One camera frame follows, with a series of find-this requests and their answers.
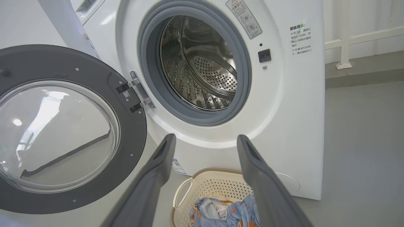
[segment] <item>qr code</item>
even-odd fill
[[[130,94],[129,94],[129,92],[127,90],[124,91],[123,94],[124,94],[126,99],[130,97]]]

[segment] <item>patterned cloth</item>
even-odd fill
[[[201,198],[189,212],[191,227],[261,227],[255,198],[231,202],[215,198]]]

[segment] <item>plastic laundry basket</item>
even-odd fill
[[[179,193],[188,182],[191,184],[178,203]],[[253,190],[244,181],[241,171],[221,168],[203,169],[178,187],[170,214],[171,227],[189,227],[189,211],[196,201],[207,193],[224,195],[236,202],[248,195],[253,195]]]

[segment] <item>white wall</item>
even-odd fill
[[[0,49],[25,44],[66,47],[36,0],[1,0],[0,21]]]
[[[359,35],[404,25],[403,0],[351,0],[351,35]],[[324,0],[325,41],[340,38],[341,0]],[[349,58],[404,50],[404,36],[369,41],[350,46]],[[340,60],[339,48],[325,51],[325,62]]]
[[[55,29],[69,48],[99,58],[69,0],[38,0]]]

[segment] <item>label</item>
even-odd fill
[[[181,174],[186,174],[184,169],[181,167],[181,165],[179,164],[179,162],[177,161],[177,159],[173,159],[173,163],[171,164],[171,166],[173,167],[173,169],[175,170],[175,172],[177,173],[181,173]]]
[[[305,24],[294,25],[290,30],[290,46],[292,55],[303,55],[311,52],[311,28]]]
[[[128,99],[130,97],[130,94],[129,94],[129,92],[127,90],[124,91],[123,94],[124,94],[126,99]]]
[[[226,6],[237,17],[241,25],[243,25],[244,30],[246,31],[250,39],[253,39],[257,35],[262,33],[262,30],[255,20],[253,14],[242,0],[229,0],[228,2],[226,2]]]

